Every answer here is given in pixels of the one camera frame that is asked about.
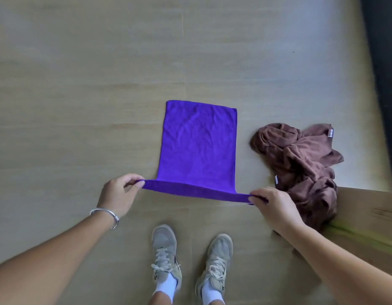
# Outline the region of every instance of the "forearm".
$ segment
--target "forearm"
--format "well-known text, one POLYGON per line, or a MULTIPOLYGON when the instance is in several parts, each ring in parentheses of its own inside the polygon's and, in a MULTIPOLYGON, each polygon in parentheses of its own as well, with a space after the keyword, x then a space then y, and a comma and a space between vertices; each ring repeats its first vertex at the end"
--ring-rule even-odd
POLYGON ((392 304, 392 276, 305 226, 284 235, 340 304, 392 304))
POLYGON ((114 219, 95 212, 71 229, 0 265, 0 304, 54 304, 114 219))

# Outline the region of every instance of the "white sock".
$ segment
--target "white sock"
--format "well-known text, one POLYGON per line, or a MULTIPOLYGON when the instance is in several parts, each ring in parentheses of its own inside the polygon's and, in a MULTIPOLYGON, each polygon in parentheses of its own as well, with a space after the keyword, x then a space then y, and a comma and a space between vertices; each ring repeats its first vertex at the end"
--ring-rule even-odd
POLYGON ((215 300, 220 300, 224 304, 223 296, 219 291, 213 288, 210 280, 206 280, 202 287, 202 301, 203 305, 209 305, 215 300))
POLYGON ((175 295, 175 289, 177 285, 178 285, 178 280, 175 277, 173 277, 171 273, 169 273, 168 278, 166 278, 164 282, 156 283, 156 289, 153 294, 155 294, 158 291, 161 291, 166 295, 168 295, 168 297, 171 299, 171 302, 173 303, 173 296, 175 295))

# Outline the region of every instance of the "bangle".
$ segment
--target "bangle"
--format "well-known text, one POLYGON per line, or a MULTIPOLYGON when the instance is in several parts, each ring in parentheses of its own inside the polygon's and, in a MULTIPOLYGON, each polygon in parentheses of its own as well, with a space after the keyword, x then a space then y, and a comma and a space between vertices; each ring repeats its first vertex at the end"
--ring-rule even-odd
POLYGON ((103 208, 101 208, 101 207, 97 207, 97 208, 95 208, 95 209, 93 209, 93 210, 90 211, 90 215, 93 214, 95 211, 104 211, 104 212, 107 212, 108 214, 110 214, 110 215, 114 218, 114 220, 115 220, 115 225, 112 226, 111 229, 115 229, 115 227, 118 226, 119 218, 118 218, 117 215, 114 214, 113 211, 110 211, 110 210, 108 210, 108 209, 103 209, 103 208))

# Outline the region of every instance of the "foot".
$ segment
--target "foot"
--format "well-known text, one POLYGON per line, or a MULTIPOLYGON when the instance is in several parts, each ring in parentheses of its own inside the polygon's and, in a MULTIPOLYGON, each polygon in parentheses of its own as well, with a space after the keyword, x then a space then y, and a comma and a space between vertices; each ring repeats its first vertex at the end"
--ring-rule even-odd
POLYGON ((176 237, 168 225, 160 225, 153 230, 152 248, 156 256, 153 268, 153 280, 156 283, 165 282, 169 273, 178 281, 175 292, 182 285, 182 272, 176 261, 176 237))
POLYGON ((224 296, 227 272, 233 257, 233 241, 226 234, 219 234, 210 243, 207 251, 206 269, 196 282, 195 292, 202 302, 202 288, 205 282, 210 281, 211 286, 224 296))

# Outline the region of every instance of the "shoe tongue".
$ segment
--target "shoe tongue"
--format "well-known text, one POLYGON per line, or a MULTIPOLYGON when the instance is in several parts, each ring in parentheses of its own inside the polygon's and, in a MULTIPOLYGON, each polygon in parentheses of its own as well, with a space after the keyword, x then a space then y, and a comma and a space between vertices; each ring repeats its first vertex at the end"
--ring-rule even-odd
POLYGON ((222 285, 221 281, 216 280, 213 277, 210 277, 210 283, 212 285, 212 287, 216 290, 218 290, 220 293, 224 292, 224 286, 222 285))
POLYGON ((168 279, 168 275, 169 275, 169 273, 168 272, 158 272, 158 274, 156 275, 157 276, 157 278, 155 279, 157 282, 159 282, 159 283, 163 283, 163 282, 165 282, 165 280, 167 280, 168 279))

